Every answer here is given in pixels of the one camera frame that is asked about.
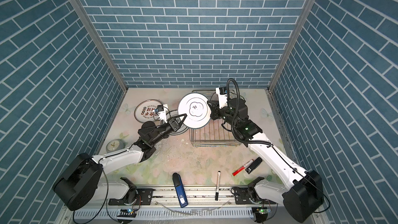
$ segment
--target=black usb drive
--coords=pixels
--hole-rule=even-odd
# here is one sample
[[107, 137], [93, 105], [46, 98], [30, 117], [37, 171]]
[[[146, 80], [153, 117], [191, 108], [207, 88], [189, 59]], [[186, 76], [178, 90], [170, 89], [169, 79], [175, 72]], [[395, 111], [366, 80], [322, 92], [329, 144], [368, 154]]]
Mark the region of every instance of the black usb drive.
[[256, 160], [254, 160], [254, 162], [252, 162], [249, 167], [246, 168], [246, 172], [248, 174], [250, 174], [255, 168], [257, 168], [257, 166], [259, 166], [261, 164], [263, 160], [261, 159], [261, 157], [257, 157]]

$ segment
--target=clock face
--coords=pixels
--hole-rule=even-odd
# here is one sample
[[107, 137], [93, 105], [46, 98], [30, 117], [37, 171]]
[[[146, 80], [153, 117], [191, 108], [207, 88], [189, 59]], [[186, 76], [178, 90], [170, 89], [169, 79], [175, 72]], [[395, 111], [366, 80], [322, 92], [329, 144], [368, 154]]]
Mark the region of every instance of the clock face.
[[115, 139], [106, 145], [106, 149], [108, 152], [114, 152], [114, 151], [123, 149], [123, 146], [124, 146], [123, 142], [121, 142], [118, 139]]

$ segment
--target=floral tablecloth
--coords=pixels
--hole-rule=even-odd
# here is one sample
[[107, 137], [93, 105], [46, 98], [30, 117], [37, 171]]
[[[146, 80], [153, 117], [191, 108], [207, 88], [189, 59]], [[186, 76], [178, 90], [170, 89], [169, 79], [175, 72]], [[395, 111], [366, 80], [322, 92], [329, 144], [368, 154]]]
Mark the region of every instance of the floral tablecloth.
[[[141, 102], [156, 99], [174, 110], [177, 109], [180, 99], [191, 91], [192, 89], [129, 89], [100, 153], [106, 153], [105, 146], [113, 139], [122, 139], [125, 147], [137, 141], [137, 131], [142, 124], [135, 119], [134, 110]], [[285, 152], [264, 89], [241, 89], [241, 95], [246, 99], [250, 119], [276, 147]], [[246, 185], [259, 176], [281, 183], [265, 162], [251, 174], [242, 171], [235, 177], [232, 176], [232, 172], [250, 159], [256, 159], [258, 155], [243, 144], [230, 147], [193, 147], [188, 133], [187, 131], [162, 140], [148, 160], [115, 170], [108, 178], [127, 177], [136, 185], [172, 185], [172, 174], [178, 172], [185, 185], [214, 185], [217, 172], [221, 171], [222, 185]]]

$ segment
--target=dish rack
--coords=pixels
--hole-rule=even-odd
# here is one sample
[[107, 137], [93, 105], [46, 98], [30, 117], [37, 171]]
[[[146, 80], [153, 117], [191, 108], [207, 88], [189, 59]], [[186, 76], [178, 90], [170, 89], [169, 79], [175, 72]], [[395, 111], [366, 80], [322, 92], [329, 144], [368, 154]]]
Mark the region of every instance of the dish rack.
[[[217, 101], [218, 97], [215, 90], [193, 90], [193, 93], [200, 93], [207, 97], [209, 100]], [[235, 90], [230, 89], [230, 98], [236, 97]], [[210, 120], [204, 127], [200, 129], [189, 129], [189, 140], [193, 146], [205, 147], [205, 146], [238, 146], [241, 143], [238, 142], [232, 135], [222, 128], [221, 124], [224, 121], [221, 119]], [[227, 129], [231, 130], [229, 124], [224, 125]]]

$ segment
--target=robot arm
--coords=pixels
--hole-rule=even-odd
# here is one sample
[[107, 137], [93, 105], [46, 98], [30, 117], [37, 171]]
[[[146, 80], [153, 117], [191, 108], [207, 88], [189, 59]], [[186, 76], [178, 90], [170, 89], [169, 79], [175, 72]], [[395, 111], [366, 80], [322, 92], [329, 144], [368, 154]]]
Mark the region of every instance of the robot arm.
[[[226, 87], [217, 88], [216, 93], [218, 101], [207, 101], [210, 117], [229, 123], [238, 135], [237, 139], [256, 152], [283, 182], [279, 185], [258, 177], [248, 185], [250, 198], [254, 202], [269, 199], [284, 204], [294, 219], [303, 222], [323, 203], [321, 177], [315, 171], [307, 172], [276, 148], [262, 129], [249, 119], [243, 99], [230, 100]], [[91, 199], [104, 199], [107, 188], [114, 189], [109, 190], [108, 198], [131, 203], [136, 192], [135, 185], [121, 178], [124, 183], [114, 183], [114, 187], [109, 187], [113, 182], [105, 184], [101, 181], [102, 172], [107, 174], [128, 164], [147, 160], [155, 152], [155, 144], [177, 131], [187, 117], [187, 114], [181, 114], [167, 121], [163, 106], [158, 108], [158, 115], [165, 123], [156, 126], [154, 122], [145, 122], [138, 130], [140, 138], [128, 149], [92, 157], [83, 153], [73, 160], [53, 185], [53, 190], [70, 210], [83, 207]]]

